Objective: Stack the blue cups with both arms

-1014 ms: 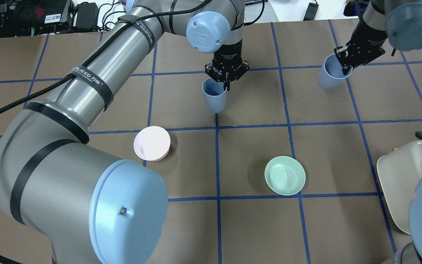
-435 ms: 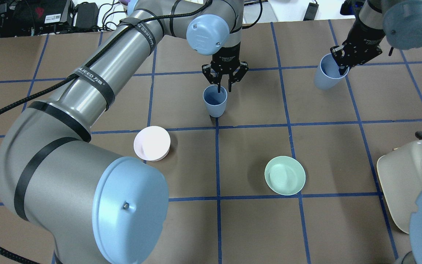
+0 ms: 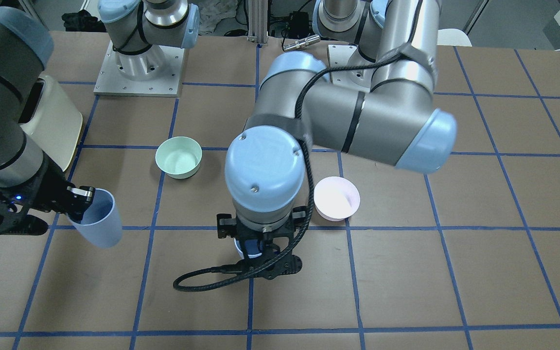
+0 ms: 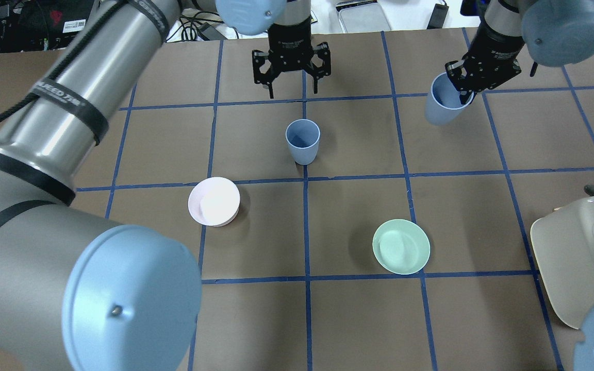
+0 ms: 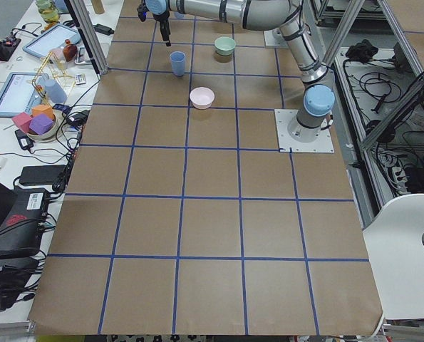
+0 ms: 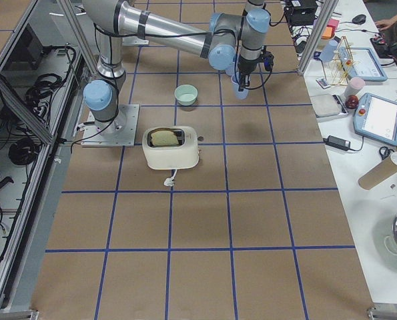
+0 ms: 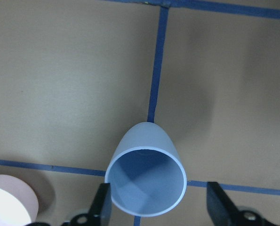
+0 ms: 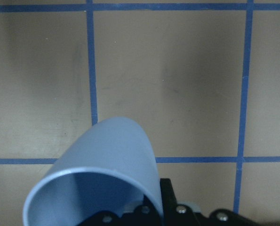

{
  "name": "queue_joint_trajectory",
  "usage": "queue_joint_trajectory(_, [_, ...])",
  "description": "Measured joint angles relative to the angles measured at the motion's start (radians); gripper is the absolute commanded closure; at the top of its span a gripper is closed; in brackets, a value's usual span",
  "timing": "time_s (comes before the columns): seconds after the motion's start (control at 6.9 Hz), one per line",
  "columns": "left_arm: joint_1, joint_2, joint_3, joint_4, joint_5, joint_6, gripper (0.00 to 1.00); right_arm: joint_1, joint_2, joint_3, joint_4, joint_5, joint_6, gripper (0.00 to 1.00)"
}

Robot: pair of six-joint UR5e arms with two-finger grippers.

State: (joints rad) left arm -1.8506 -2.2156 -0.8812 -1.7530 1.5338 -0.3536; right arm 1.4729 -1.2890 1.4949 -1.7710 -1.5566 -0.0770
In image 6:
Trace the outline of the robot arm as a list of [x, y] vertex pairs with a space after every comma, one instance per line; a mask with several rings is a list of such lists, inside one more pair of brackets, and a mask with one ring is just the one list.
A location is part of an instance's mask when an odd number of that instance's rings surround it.
[[264, 0], [247, 0], [244, 11], [249, 12], [254, 9], [263, 9], [266, 6]]
[[271, 15], [263, 1], [248, 1], [241, 15], [214, 13], [208, 31], [140, 10], [133, 1], [84, 1], [83, 6], [95, 27], [97, 71], [117, 87], [125, 81], [121, 48], [128, 37], [195, 54], [216, 70], [233, 65], [238, 91], [251, 89], [250, 75], [258, 64], [273, 70], [274, 56], [264, 46]]

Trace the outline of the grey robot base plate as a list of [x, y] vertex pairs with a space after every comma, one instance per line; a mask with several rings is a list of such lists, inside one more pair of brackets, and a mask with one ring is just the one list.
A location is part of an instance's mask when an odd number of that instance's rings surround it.
[[[119, 114], [109, 128], [101, 133], [99, 129], [105, 128], [103, 123], [85, 126], [80, 143], [83, 147], [132, 147], [135, 142], [138, 116], [139, 104], [120, 105]], [[95, 121], [92, 112], [89, 112], [87, 120]]]

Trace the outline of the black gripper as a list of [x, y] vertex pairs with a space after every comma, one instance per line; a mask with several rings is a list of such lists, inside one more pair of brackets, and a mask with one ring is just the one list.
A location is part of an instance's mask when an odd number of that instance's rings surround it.
[[264, 64], [264, 68], [268, 72], [273, 71], [274, 55], [266, 48], [248, 49], [241, 48], [237, 62], [238, 66], [238, 91], [250, 87], [250, 75], [255, 71], [259, 63]]

